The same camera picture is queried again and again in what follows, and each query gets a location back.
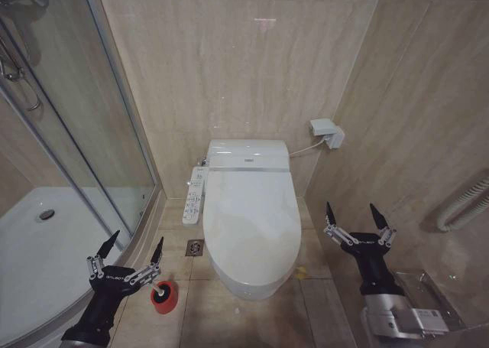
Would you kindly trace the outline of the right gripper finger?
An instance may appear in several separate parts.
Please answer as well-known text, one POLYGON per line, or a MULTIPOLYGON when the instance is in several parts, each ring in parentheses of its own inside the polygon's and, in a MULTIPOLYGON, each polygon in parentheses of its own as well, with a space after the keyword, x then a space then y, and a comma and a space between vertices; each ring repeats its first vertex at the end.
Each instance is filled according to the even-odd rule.
POLYGON ((325 221, 326 226, 324 233, 329 236, 334 242, 341 245, 342 243, 351 246, 352 240, 350 235, 344 231, 341 227, 336 226, 334 213, 329 202, 326 203, 325 208, 325 221))
POLYGON ((370 209, 374 223, 379 230, 379 240, 377 243, 380 246, 391 246, 397 231, 389 227, 386 218, 374 204, 370 203, 370 209))

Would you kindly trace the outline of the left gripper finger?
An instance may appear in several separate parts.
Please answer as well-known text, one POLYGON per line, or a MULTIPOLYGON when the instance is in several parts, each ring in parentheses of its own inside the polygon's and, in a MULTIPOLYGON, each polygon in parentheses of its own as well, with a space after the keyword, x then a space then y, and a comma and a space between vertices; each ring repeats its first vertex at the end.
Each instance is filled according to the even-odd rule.
POLYGON ((95 256, 88 256, 86 258, 90 280, 101 279, 104 277, 103 268, 105 266, 103 260, 108 256, 113 248, 119 233, 119 230, 116 231, 110 236, 109 239, 104 241, 95 256))
POLYGON ((164 237, 161 237, 150 263, 126 277, 126 282, 130 286, 150 284, 161 273, 160 260, 162 258, 163 243, 164 237))

